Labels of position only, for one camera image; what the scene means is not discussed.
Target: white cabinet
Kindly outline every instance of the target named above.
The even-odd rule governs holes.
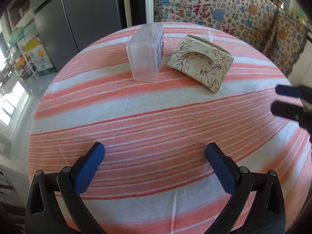
[[[294,64],[293,70],[291,74],[288,76],[288,80],[290,81],[292,86],[296,86],[298,84],[305,84],[302,82],[302,79],[305,76],[310,75],[312,77],[312,43],[307,40],[307,44],[300,55],[298,61]]]

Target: refrigerator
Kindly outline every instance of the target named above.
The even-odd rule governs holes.
[[[124,0],[30,0],[35,24],[58,71],[84,48],[127,27]]]

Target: pink striped tablecloth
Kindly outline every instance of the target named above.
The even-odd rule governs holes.
[[[38,169],[51,173],[72,165],[99,141],[105,159],[81,197],[109,234],[204,233],[229,199],[205,159],[206,145],[216,142],[238,166],[276,170],[289,228],[305,202],[312,166],[307,132],[270,113],[275,99],[297,102],[275,94],[287,79],[248,44],[210,29],[213,42],[234,57],[214,94],[165,66],[183,37],[206,37],[209,28],[163,25],[157,83],[132,79],[126,44],[139,26],[96,41],[60,71],[35,114],[29,178]]]

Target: floor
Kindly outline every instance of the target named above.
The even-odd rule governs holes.
[[[15,187],[15,190],[21,199],[18,204],[24,206],[26,206],[27,203],[30,186],[27,173],[29,132],[37,106],[56,75],[57,73],[45,76],[39,75],[38,79],[32,77],[28,83],[21,82],[25,91],[29,95],[29,98],[23,106],[24,109],[22,110],[22,114],[20,115],[17,124],[15,124],[16,127],[11,138],[12,144],[9,154],[0,153],[0,170],[5,173]]]

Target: cardboard box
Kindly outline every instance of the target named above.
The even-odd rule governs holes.
[[[56,69],[51,69],[54,68],[54,66],[51,63],[49,55],[46,52],[43,44],[39,42],[36,38],[29,41],[24,46],[24,50],[27,51],[27,55],[30,57],[31,61],[34,63],[35,67],[39,72],[46,71],[43,72],[43,74],[40,73],[41,75],[56,72]]]

